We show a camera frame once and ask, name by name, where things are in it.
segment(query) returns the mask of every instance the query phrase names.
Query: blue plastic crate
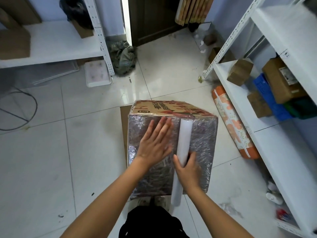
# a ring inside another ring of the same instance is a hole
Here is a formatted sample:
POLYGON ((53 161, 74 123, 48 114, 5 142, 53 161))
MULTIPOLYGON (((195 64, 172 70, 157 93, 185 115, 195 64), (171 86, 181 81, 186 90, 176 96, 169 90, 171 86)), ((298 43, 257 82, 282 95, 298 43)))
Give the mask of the blue plastic crate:
POLYGON ((255 84, 263 99, 267 102, 274 116, 279 121, 284 121, 292 118, 290 113, 284 108, 282 104, 277 104, 275 102, 275 98, 273 96, 271 88, 265 80, 263 73, 260 74, 255 80, 253 80, 253 83, 255 84))

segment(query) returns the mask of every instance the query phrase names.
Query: right hand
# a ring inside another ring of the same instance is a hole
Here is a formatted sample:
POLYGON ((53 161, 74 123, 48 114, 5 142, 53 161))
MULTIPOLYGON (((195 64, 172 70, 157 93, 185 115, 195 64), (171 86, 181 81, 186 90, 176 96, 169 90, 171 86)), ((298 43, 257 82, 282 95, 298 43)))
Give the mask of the right hand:
POLYGON ((173 156, 174 167, 180 183, 187 194, 196 188, 200 189, 201 168, 196 162, 196 152, 191 153, 189 160, 182 168, 177 155, 173 156))

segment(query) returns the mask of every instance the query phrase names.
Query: wooden door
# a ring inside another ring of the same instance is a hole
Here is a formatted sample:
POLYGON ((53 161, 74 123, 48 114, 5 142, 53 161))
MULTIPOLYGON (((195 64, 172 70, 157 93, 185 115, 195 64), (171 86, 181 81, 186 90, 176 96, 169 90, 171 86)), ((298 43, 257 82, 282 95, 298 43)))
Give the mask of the wooden door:
POLYGON ((179 0, 128 0, 133 46, 140 46, 183 27, 176 24, 179 0))

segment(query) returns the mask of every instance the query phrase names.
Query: label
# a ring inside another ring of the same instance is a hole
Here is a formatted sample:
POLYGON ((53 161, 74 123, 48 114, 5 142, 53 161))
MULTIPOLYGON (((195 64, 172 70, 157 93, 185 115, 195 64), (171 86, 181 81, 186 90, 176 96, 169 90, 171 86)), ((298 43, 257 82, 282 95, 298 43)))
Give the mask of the label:
POLYGON ((288 85, 298 83, 296 77, 292 74, 292 72, 287 67, 279 68, 279 71, 281 72, 285 80, 287 81, 288 85))

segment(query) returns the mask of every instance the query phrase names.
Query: crumpled cloth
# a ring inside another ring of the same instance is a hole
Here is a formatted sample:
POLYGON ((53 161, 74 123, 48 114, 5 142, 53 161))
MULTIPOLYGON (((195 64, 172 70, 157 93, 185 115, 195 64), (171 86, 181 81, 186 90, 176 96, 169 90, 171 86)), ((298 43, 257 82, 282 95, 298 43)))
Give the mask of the crumpled cloth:
POLYGON ((134 47, 127 41, 120 41, 109 46, 109 55, 115 74, 125 75, 135 68, 137 60, 134 47))

